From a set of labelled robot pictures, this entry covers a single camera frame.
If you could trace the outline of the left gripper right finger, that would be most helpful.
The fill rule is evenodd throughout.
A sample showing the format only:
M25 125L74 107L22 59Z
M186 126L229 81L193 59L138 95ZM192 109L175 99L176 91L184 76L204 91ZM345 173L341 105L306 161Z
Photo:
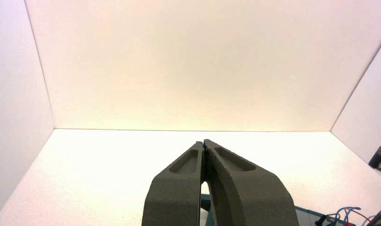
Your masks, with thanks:
M297 226L292 196L274 173L206 139L206 181L217 226Z

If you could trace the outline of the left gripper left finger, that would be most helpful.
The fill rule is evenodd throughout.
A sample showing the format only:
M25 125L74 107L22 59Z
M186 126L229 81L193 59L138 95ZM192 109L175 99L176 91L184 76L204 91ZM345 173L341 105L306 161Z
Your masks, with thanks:
M143 226L200 224L204 151L203 143L195 142L153 178L144 203Z

